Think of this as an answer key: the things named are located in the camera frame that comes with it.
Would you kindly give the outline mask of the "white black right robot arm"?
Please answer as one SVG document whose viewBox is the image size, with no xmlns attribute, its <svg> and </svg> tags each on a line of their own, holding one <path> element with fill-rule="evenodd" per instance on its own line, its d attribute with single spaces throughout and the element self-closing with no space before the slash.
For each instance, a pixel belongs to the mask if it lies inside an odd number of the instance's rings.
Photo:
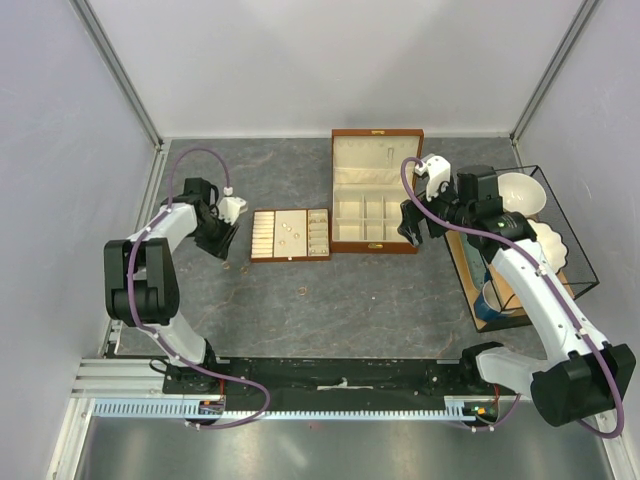
<svg viewBox="0 0 640 480">
<path fill-rule="evenodd" d="M 547 260 L 529 220 L 508 212 L 499 194 L 498 176 L 487 165 L 453 174 L 441 156 L 409 157 L 400 167 L 408 195 L 398 228 L 414 246 L 425 222 L 433 238 L 449 231 L 464 234 L 481 257 L 507 282 L 542 341 L 546 358 L 517 354 L 496 342 L 464 350 L 458 381 L 467 392 L 491 384 L 530 398 L 551 426 L 612 411 L 614 428 L 587 429 L 604 438 L 619 437 L 625 426 L 623 398 L 636 366 L 626 344 L 613 345 L 590 322 Z"/>
</svg>

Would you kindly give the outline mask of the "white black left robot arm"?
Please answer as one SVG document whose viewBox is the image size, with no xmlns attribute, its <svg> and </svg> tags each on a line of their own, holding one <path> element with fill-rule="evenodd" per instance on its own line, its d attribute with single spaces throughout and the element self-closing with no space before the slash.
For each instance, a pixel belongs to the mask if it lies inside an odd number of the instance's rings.
<svg viewBox="0 0 640 480">
<path fill-rule="evenodd" d="M 219 190 L 203 178 L 188 178 L 183 191 L 168 196 L 141 230 L 104 246 L 109 317 L 151 338 L 170 364 L 187 367 L 185 382 L 198 393 L 215 389 L 220 371 L 209 341 L 180 312 L 173 252 L 191 239 L 205 253 L 225 261 L 239 217 L 247 208 L 247 201 L 236 196 L 232 187 Z"/>
</svg>

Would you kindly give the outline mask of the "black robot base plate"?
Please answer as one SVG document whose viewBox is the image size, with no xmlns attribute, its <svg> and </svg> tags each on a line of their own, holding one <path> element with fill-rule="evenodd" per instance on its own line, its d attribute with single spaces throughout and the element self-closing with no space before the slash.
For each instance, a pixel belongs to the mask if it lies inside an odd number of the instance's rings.
<svg viewBox="0 0 640 480">
<path fill-rule="evenodd" d="M 213 370 L 264 386 L 270 393 L 268 409 L 433 408 L 449 396 L 513 393 L 484 382 L 460 360 L 231 357 L 219 360 Z"/>
</svg>

